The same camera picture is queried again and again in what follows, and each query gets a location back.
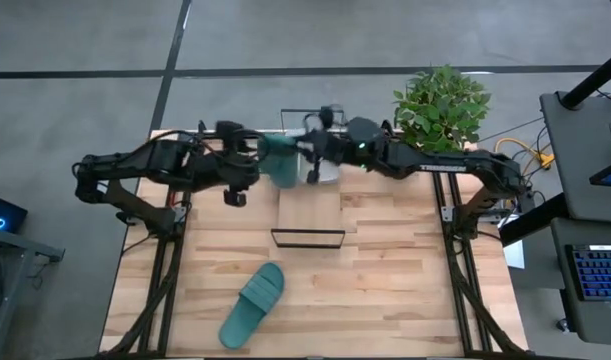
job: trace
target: gray floor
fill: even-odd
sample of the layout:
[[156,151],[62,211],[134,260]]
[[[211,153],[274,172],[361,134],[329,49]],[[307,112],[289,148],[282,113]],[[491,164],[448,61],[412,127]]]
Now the gray floor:
[[[0,71],[162,69],[181,2],[0,0]],[[177,68],[593,65],[609,56],[608,0],[194,0]],[[538,118],[541,93],[570,89],[586,75],[474,75],[493,94],[481,137]],[[330,103],[350,117],[391,118],[392,90],[407,78],[175,79],[162,127],[230,119],[277,128],[281,108]],[[45,271],[40,290],[28,284],[6,359],[97,349],[125,227],[113,209],[74,197],[70,165],[87,153],[139,144],[160,84],[158,78],[0,80],[0,196],[30,211],[25,234],[67,248],[64,261]],[[508,135],[532,143],[542,127],[536,122]],[[498,138],[481,146],[491,149]],[[518,150],[506,146],[509,154]],[[548,197],[560,191],[555,167],[533,181]],[[557,292],[525,285],[517,283],[516,293],[532,350],[611,359],[610,346],[553,328],[563,315]]]

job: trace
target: slide sandal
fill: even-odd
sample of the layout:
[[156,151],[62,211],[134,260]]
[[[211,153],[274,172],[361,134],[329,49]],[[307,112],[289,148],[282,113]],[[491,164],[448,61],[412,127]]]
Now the slide sandal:
[[278,265],[267,263],[261,266],[240,291],[238,302],[218,332],[223,346],[238,349],[245,345],[280,299],[284,285],[285,277]]

